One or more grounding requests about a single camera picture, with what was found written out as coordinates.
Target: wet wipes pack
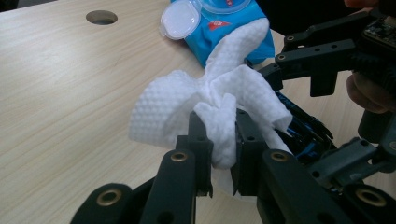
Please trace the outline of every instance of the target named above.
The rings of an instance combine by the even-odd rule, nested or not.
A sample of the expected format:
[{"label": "wet wipes pack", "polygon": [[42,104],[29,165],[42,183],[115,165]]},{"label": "wet wipes pack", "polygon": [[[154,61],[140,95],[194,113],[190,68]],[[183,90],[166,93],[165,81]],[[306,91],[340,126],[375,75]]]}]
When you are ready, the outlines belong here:
[{"label": "wet wipes pack", "polygon": [[[265,15],[255,0],[171,0],[163,12],[161,33],[171,39],[184,39],[202,67],[220,40]],[[275,55],[271,32],[247,59],[261,63]]]}]

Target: table surface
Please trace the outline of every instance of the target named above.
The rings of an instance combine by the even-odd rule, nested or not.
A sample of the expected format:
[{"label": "table surface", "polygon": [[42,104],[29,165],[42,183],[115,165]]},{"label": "table surface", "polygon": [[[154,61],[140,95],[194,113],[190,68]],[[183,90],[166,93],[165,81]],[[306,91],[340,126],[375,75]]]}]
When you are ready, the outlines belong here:
[{"label": "table surface", "polygon": [[[131,110],[155,77],[202,67],[183,41],[159,33],[167,0],[60,0],[0,14],[0,223],[68,223],[107,183],[136,188],[156,175],[163,148],[128,138]],[[118,16],[95,25],[86,15]],[[275,34],[276,48],[282,36]],[[283,92],[332,131],[357,136],[362,109],[339,76],[332,96],[309,97],[309,80]],[[367,183],[395,197],[395,175]],[[254,203],[215,188],[197,199],[197,223],[261,223]]]}]

